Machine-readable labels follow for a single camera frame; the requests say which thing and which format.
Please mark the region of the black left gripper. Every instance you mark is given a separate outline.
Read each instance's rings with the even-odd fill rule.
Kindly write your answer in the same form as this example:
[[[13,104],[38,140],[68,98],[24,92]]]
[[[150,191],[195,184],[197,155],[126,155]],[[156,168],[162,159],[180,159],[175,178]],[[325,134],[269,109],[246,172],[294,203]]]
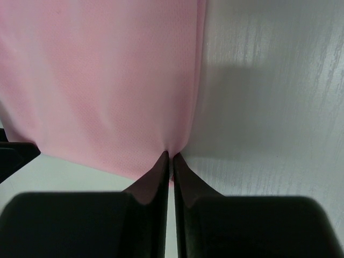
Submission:
[[[3,128],[0,149],[1,183],[40,155],[40,150],[32,143],[9,142]]]

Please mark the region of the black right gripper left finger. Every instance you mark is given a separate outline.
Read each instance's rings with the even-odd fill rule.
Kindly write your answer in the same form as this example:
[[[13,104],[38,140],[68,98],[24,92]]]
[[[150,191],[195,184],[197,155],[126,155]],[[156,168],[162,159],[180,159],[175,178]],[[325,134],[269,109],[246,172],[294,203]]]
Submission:
[[[1,257],[164,257],[169,155],[121,192],[27,192],[1,214]]]

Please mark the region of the pink t shirt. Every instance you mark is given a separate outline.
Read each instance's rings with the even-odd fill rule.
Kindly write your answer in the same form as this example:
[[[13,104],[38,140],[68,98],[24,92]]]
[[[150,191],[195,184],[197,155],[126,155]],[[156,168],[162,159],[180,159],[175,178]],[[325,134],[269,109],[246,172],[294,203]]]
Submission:
[[[1,1],[10,141],[128,177],[187,144],[206,1]]]

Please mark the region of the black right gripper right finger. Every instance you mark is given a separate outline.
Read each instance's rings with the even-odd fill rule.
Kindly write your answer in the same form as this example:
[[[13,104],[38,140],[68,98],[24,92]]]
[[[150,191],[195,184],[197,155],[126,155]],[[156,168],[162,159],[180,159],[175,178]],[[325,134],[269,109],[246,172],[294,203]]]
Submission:
[[[179,257],[338,257],[322,207],[302,196],[224,196],[173,159]]]

